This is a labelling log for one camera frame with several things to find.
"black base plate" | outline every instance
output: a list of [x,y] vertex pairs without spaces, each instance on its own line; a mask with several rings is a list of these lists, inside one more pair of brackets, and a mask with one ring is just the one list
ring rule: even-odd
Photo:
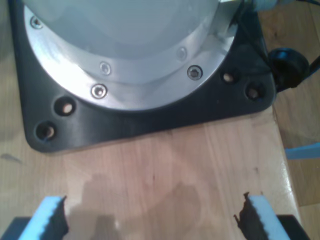
[[[45,72],[27,39],[22,1],[8,2],[25,137],[37,151],[62,151],[256,113],[268,108],[275,99],[272,74],[239,30],[219,70],[190,96],[150,111],[98,108],[74,97]],[[242,20],[253,40],[266,49],[257,14],[246,14]],[[234,75],[236,82],[224,82],[224,73]],[[248,94],[252,91],[248,89],[254,89],[253,96],[258,93],[258,97],[250,99]],[[69,116],[60,116],[54,109],[55,101],[64,96],[74,100],[75,111]],[[48,127],[54,128],[51,138],[43,137]]]

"wood grain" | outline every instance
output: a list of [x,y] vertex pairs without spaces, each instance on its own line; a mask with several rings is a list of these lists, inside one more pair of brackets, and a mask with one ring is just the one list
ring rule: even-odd
[[[320,55],[320,42],[315,28],[319,24],[314,24],[307,3],[293,2],[279,6],[261,13],[260,20],[269,50],[293,48],[305,55],[309,62]],[[286,148],[320,142],[319,79],[320,72],[317,72],[297,88],[288,89],[277,96],[274,110]]]
[[304,230],[311,240],[320,239],[320,203],[300,207]]
[[320,203],[320,158],[290,160],[288,165],[299,206]]
[[[320,7],[302,2],[260,14],[269,50],[290,47],[310,62],[320,55]],[[295,148],[320,142],[320,72],[296,89],[280,93],[274,104],[283,144]],[[288,162],[302,222],[310,239],[320,239],[320,159]]]
[[0,10],[0,235],[48,195],[67,195],[67,240],[244,239],[233,214],[247,191],[299,218],[271,108],[74,152],[32,150],[5,0]]

